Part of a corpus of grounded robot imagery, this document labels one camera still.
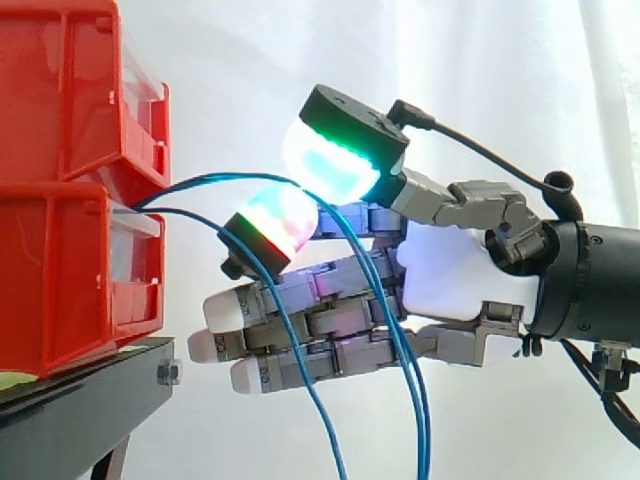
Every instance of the blue cable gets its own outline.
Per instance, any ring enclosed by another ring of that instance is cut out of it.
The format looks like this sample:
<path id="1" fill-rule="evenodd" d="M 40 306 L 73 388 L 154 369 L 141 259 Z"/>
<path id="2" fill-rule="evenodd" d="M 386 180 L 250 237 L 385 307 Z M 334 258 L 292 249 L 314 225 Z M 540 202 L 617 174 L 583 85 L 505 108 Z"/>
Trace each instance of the blue cable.
<path id="1" fill-rule="evenodd" d="M 258 259 L 258 257 L 256 257 L 256 255 L 251 251 L 251 249 L 236 235 L 231 233 L 226 228 L 196 213 L 193 213 L 187 210 L 182 210 L 179 208 L 138 208 L 137 211 L 140 213 L 159 213 L 159 214 L 171 213 L 176 215 L 183 215 L 185 217 L 188 217 L 200 223 L 203 223 L 207 227 L 212 228 L 216 232 L 221 233 L 222 235 L 230 239 L 233 243 L 235 243 L 236 246 L 240 250 L 242 250 L 242 253 L 244 253 L 251 260 L 253 265 L 255 265 L 258 268 L 258 273 L 262 278 L 262 280 L 267 284 L 267 287 L 269 287 L 269 291 L 271 292 L 271 295 L 273 296 L 273 299 L 276 303 L 280 316 L 282 317 L 282 321 L 284 323 L 285 329 L 287 330 L 289 340 L 291 341 L 293 354 L 296 357 L 296 362 L 298 363 L 298 368 L 300 370 L 300 374 L 302 375 L 302 380 L 304 381 L 304 385 L 307 388 L 307 391 L 309 392 L 309 395 L 311 396 L 313 403 L 318 409 L 318 413 L 320 413 L 322 422 L 324 423 L 325 429 L 327 430 L 327 435 L 329 436 L 329 442 L 331 443 L 331 450 L 333 451 L 333 457 L 336 462 L 336 467 L 338 469 L 338 475 L 340 477 L 340 480 L 347 480 L 347 473 L 344 467 L 344 461 L 342 460 L 342 453 L 340 452 L 338 437 L 336 435 L 333 424 L 331 423 L 331 418 L 329 418 L 329 414 L 327 413 L 327 410 L 325 409 L 322 403 L 322 400 L 320 400 L 320 397 L 318 396 L 318 392 L 313 386 L 313 381 L 311 380 L 311 376 L 309 375 L 309 371 L 307 370 L 304 357 L 300 353 L 300 350 L 302 348 L 300 346 L 300 342 L 298 341 L 295 330 L 293 329 L 293 325 L 291 324 L 291 320 L 289 319 L 289 315 L 287 314 L 284 304 L 282 303 L 282 299 L 280 298 L 280 294 L 278 293 L 276 284 L 271 278 L 271 275 L 269 275 L 269 272 L 267 271 L 267 268 L 264 266 L 264 264 Z"/>
<path id="2" fill-rule="evenodd" d="M 228 180 L 237 180 L 237 179 L 264 179 L 264 180 L 272 180 L 282 183 L 290 183 L 292 185 L 299 185 L 285 177 L 280 177 L 278 175 L 272 174 L 264 174 L 264 173 L 236 173 L 236 172 L 223 172 L 223 173 L 215 173 L 215 174 L 204 174 L 198 177 L 190 178 L 179 182 L 162 192 L 158 192 L 157 194 L 143 200 L 136 206 L 134 209 L 140 209 L 148 203 L 164 196 L 169 193 L 178 192 L 181 190 L 186 190 L 189 188 L 194 188 L 198 186 L 204 186 L 210 183 L 216 183 L 220 181 L 228 181 Z M 357 235 L 351 228 L 351 225 L 344 219 L 344 217 L 332 206 L 325 202 L 322 198 L 313 194 L 312 192 L 303 190 L 307 195 L 313 198 L 322 208 L 324 208 L 336 221 L 338 226 L 344 232 L 345 237 L 349 241 L 356 259 L 360 267 L 363 270 L 363 273 L 374 293 L 374 296 L 378 300 L 379 304 L 383 308 L 385 322 L 389 328 L 390 336 L 396 348 L 396 352 L 399 357 L 400 364 L 402 366 L 403 373 L 405 375 L 405 379 L 407 380 L 407 384 L 409 386 L 409 391 L 411 393 L 411 399 L 413 402 L 414 410 L 416 413 L 416 424 L 418 430 L 418 479 L 423 480 L 427 479 L 429 475 L 429 466 L 431 461 L 431 448 L 430 448 L 430 413 L 428 406 L 428 398 L 426 392 L 426 386 L 424 383 L 424 379 L 422 377 L 422 372 L 420 371 L 420 366 L 418 361 L 413 353 L 411 346 L 409 345 L 408 340 L 400 326 L 398 320 L 395 318 L 393 313 L 391 312 L 389 305 L 384 296 L 384 289 L 382 287 L 382 282 L 380 280 L 380 276 L 371 261 L 371 258 L 364 250 L 364 247 L 360 243 L 357 238 Z M 411 375 L 411 371 L 407 364 L 408 355 L 411 366 L 413 367 L 414 374 L 416 376 L 418 387 L 420 390 L 420 398 L 418 398 L 418 393 L 416 392 L 415 385 L 413 382 L 413 378 Z"/>

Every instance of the black cable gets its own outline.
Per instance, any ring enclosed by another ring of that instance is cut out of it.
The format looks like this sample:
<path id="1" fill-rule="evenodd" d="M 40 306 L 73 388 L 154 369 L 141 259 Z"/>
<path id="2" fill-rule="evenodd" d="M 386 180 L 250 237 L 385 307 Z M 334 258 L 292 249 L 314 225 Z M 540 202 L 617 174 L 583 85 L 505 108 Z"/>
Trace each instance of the black cable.
<path id="1" fill-rule="evenodd" d="M 601 392 L 591 362 L 568 340 L 560 340 L 565 352 L 589 386 L 598 394 L 607 417 L 632 445 L 640 449 L 640 422 L 627 404 L 614 392 Z"/>
<path id="2" fill-rule="evenodd" d="M 571 189 L 566 188 L 565 186 L 541 182 L 528 173 L 520 170 L 497 153 L 492 152 L 485 146 L 476 142 L 472 138 L 464 135 L 457 130 L 454 130 L 453 128 L 439 123 L 433 115 L 429 115 L 415 105 L 411 105 L 410 103 L 407 103 L 403 100 L 396 100 L 396 102 L 391 107 L 391 110 L 389 110 L 389 113 L 387 113 L 387 118 L 389 118 L 400 128 L 403 128 L 406 125 L 410 125 L 414 128 L 419 128 L 422 130 L 433 130 L 446 137 L 449 137 L 450 139 L 464 145 L 465 147 L 470 148 L 477 154 L 483 156 L 491 163 L 507 171 L 527 185 L 530 185 L 533 188 L 537 188 L 543 193 L 558 195 L 571 192 Z"/>
<path id="3" fill-rule="evenodd" d="M 528 173 L 520 170 L 518 167 L 516 167 L 515 165 L 511 164 L 510 162 L 508 162 L 506 159 L 502 158 L 500 155 L 498 155 L 495 152 L 492 152 L 491 150 L 489 150 L 487 147 L 479 144 L 478 142 L 476 142 L 475 140 L 473 140 L 470 137 L 467 137 L 466 135 L 464 135 L 463 133 L 454 130 L 453 128 L 450 128 L 446 125 L 442 125 L 441 123 L 435 123 L 432 127 L 432 130 L 435 132 L 438 132 L 452 140 L 455 140 L 456 142 L 464 145 L 467 148 L 470 148 L 471 150 L 473 150 L 474 152 L 476 152 L 479 155 L 482 155 L 484 158 L 486 158 L 487 160 L 489 160 L 491 163 L 493 163 L 494 165 L 497 165 L 498 167 L 502 168 L 503 170 L 505 170 L 506 172 L 510 173 L 511 175 L 513 175 L 514 177 L 516 177 L 518 180 L 521 180 L 522 182 L 526 183 L 527 185 L 532 186 L 533 188 L 537 188 L 538 190 L 542 191 L 542 192 L 547 192 L 547 193 L 555 193 L 555 194 L 564 194 L 566 193 L 566 190 L 559 188 L 559 187 L 555 187 L 553 185 L 549 185 L 547 183 L 541 182 L 540 180 L 532 177 L 531 175 L 529 175 Z"/>

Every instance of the stacked red bins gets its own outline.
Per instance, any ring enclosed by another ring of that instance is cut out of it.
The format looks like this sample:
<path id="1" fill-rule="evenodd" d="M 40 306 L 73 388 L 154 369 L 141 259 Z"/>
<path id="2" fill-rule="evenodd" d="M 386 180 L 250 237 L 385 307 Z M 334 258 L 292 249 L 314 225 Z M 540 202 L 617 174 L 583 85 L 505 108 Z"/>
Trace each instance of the stacked red bins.
<path id="1" fill-rule="evenodd" d="M 0 0 L 0 372 L 46 377 L 162 326 L 168 90 L 112 0 Z"/>

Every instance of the green light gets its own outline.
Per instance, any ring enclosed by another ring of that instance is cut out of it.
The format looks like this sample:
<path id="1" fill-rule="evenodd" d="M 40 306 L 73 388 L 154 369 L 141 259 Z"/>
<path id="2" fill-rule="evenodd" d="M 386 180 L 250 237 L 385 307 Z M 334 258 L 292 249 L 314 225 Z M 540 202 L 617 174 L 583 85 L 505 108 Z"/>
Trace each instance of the green light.
<path id="1" fill-rule="evenodd" d="M 284 156 L 293 180 L 335 205 L 359 200 L 380 178 L 367 158 L 327 140 L 299 119 L 289 129 Z"/>
<path id="2" fill-rule="evenodd" d="M 289 259 L 318 226 L 318 207 L 293 185 L 273 185 L 253 197 L 238 213 Z"/>

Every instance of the white fingertip pad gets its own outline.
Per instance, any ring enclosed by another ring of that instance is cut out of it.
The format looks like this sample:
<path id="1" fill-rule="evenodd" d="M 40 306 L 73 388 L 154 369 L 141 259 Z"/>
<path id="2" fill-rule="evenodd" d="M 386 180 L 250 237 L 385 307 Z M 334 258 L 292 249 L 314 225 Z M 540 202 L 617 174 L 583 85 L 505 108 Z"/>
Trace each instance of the white fingertip pad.
<path id="1" fill-rule="evenodd" d="M 220 361 L 213 333 L 206 328 L 191 334 L 187 340 L 187 346 L 192 362 L 218 363 Z"/>
<path id="2" fill-rule="evenodd" d="M 213 333 L 235 332 L 244 328 L 242 309 L 235 290 L 210 296 L 202 308 L 207 327 Z"/>
<path id="3" fill-rule="evenodd" d="M 258 395 L 262 393 L 260 367 L 255 357 L 243 358 L 231 367 L 231 385 L 237 393 Z"/>

